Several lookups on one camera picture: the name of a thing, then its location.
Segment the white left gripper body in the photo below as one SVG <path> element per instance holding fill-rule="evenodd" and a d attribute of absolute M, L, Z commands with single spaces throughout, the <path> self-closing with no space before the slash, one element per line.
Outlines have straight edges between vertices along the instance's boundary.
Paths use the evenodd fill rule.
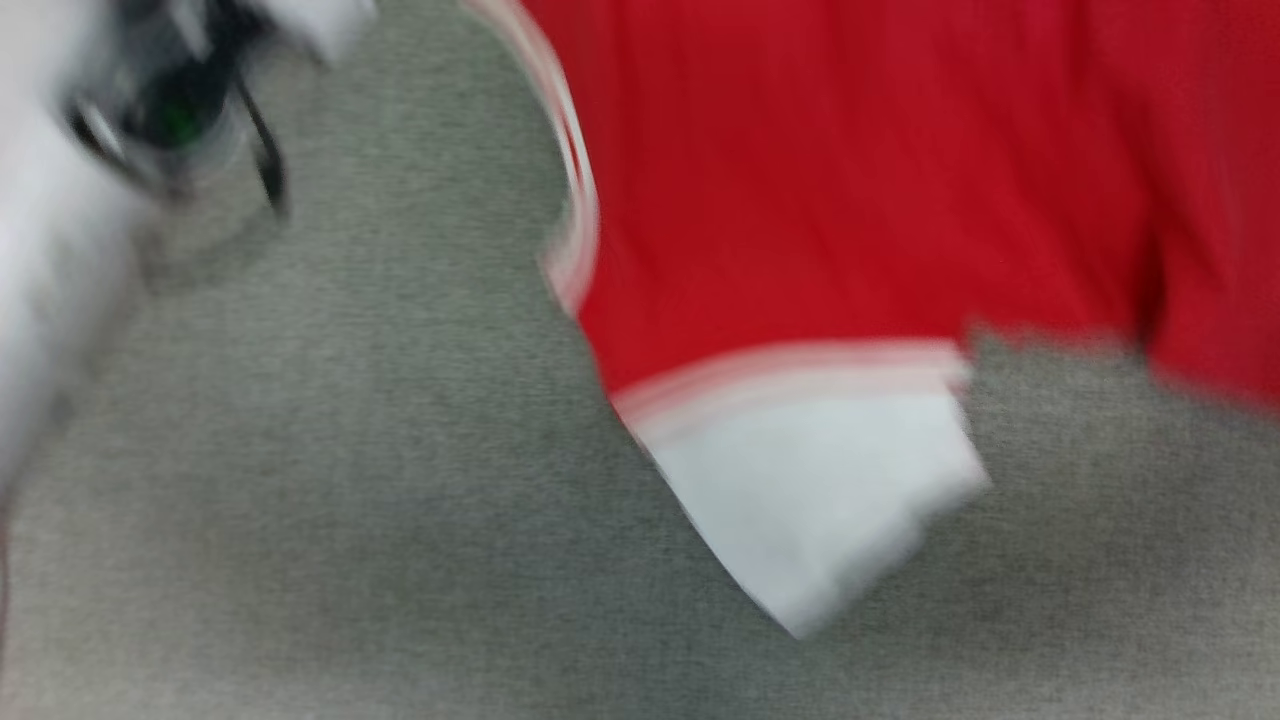
<path fill-rule="evenodd" d="M 108 0 L 61 117 L 143 193 L 186 199 L 250 147 L 268 201 L 287 202 L 285 158 L 250 76 L 280 50 L 329 67 L 376 14 L 376 0 Z"/>

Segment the red and white shirt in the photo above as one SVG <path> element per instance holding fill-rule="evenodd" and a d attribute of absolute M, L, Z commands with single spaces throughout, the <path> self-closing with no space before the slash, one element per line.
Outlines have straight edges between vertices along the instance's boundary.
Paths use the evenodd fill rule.
<path fill-rule="evenodd" d="M 1280 0 L 463 1 L 611 406 L 788 634 L 986 486 L 977 327 L 1280 415 Z"/>

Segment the grey fabric sofa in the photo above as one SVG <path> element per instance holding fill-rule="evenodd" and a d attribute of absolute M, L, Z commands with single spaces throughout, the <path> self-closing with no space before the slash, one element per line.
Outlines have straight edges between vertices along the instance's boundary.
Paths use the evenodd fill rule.
<path fill-rule="evenodd" d="M 602 401 L 563 205 L 458 0 L 259 100 L 12 521 L 0 720 L 1280 720 L 1280 424 L 1134 359 L 980 345 L 993 486 L 805 641 Z"/>

